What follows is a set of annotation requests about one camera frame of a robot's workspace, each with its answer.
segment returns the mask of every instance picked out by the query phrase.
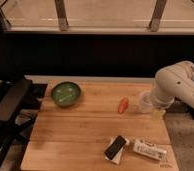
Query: orange carrot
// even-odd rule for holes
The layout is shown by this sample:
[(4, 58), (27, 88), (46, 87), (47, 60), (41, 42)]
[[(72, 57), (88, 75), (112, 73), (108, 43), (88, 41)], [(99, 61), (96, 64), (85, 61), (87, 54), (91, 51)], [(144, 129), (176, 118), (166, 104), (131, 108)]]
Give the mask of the orange carrot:
[(124, 97), (120, 101), (120, 104), (119, 104), (119, 107), (118, 107), (118, 113), (119, 114), (123, 114), (125, 112), (125, 110), (128, 108), (128, 103), (129, 103), (129, 100), (128, 100), (127, 97)]

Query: wooden table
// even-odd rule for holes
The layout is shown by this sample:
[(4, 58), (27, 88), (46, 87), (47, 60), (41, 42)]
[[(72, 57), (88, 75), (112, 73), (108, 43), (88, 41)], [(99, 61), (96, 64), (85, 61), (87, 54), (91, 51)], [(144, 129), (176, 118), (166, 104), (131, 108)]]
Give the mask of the wooden table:
[[(177, 163), (163, 119), (152, 120), (138, 110), (138, 97), (149, 90), (143, 83), (77, 82), (79, 102), (70, 108), (56, 106), (47, 87), (41, 109), (21, 165), (26, 171), (177, 171)], [(124, 114), (117, 108), (129, 98)], [(158, 162), (125, 149), (120, 165), (104, 157), (111, 137), (143, 138), (167, 150), (167, 161)]]

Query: office chair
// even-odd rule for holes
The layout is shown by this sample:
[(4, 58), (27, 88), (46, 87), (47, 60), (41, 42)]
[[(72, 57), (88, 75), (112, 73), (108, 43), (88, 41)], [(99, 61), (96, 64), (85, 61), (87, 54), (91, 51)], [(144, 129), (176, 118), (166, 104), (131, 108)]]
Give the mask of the office chair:
[(28, 96), (31, 85), (31, 80), (25, 78), (17, 80), (0, 102), (0, 167), (15, 139), (23, 144), (28, 143), (28, 140), (20, 133), (35, 122), (35, 117), (29, 118), (21, 125), (16, 124), (15, 120), (20, 114), (23, 101)]

